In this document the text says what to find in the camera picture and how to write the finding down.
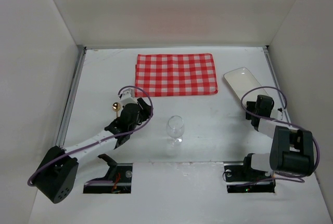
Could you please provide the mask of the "white rectangular plate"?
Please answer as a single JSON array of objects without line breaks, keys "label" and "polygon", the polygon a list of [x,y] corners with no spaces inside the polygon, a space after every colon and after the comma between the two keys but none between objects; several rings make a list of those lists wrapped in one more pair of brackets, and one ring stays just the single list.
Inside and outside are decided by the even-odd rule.
[{"label": "white rectangular plate", "polygon": [[[239,98],[239,100],[248,91],[257,87],[261,87],[261,84],[258,82],[258,80],[245,67],[229,71],[225,73],[223,77],[235,95]],[[268,96],[268,93],[263,88],[252,91],[244,97],[242,104],[246,105],[248,101],[256,102],[258,95]]]}]

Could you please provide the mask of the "clear wine glass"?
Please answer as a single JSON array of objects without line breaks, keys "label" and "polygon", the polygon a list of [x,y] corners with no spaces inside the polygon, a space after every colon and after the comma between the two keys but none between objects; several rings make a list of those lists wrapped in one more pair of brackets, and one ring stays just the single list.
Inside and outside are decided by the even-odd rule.
[{"label": "clear wine glass", "polygon": [[180,145],[183,141],[184,131],[185,131],[184,120],[178,115],[170,117],[166,124],[168,143],[173,146]]}]

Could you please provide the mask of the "red white checkered cloth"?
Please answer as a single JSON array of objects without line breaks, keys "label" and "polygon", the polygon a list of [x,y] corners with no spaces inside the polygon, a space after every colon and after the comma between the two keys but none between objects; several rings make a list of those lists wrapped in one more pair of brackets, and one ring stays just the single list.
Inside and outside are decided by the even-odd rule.
[{"label": "red white checkered cloth", "polygon": [[213,56],[204,54],[139,54],[135,86],[151,97],[205,96],[218,92]]}]

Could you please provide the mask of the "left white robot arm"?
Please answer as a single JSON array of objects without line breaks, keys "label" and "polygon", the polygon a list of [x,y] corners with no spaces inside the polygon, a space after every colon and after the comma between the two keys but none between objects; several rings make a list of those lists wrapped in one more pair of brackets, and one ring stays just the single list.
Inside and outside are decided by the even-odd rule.
[{"label": "left white robot arm", "polygon": [[99,158],[104,160],[109,168],[103,177],[85,182],[83,191],[114,193],[117,183],[125,182],[126,177],[121,164],[107,155],[107,152],[124,145],[134,132],[147,125],[152,116],[152,102],[146,103],[143,98],[138,98],[126,104],[120,116],[96,136],[68,148],[50,148],[29,178],[28,185],[36,187],[51,202],[57,204],[72,191],[79,169]]}]

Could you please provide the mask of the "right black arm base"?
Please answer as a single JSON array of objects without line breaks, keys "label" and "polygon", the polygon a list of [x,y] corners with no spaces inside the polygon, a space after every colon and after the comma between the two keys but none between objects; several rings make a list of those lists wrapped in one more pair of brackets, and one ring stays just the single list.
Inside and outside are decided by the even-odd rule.
[{"label": "right black arm base", "polygon": [[272,175],[263,169],[251,167],[254,153],[249,153],[242,162],[224,163],[223,180],[227,193],[274,193],[276,183]]}]

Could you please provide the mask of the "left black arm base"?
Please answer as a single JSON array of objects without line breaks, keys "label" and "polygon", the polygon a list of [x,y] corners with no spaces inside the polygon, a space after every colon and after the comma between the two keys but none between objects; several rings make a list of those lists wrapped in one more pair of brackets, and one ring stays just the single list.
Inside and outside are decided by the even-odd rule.
[{"label": "left black arm base", "polygon": [[132,191],[133,163],[117,163],[106,154],[98,156],[109,166],[106,174],[84,184],[83,194],[130,194]]}]

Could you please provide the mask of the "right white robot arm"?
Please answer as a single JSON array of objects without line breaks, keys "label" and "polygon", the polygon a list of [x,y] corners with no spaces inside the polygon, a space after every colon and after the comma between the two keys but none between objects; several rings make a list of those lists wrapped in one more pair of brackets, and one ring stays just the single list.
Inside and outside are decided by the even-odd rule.
[{"label": "right white robot arm", "polygon": [[274,100],[258,95],[244,105],[252,127],[272,139],[269,166],[273,172],[307,177],[315,171],[313,134],[300,127],[271,118]]}]

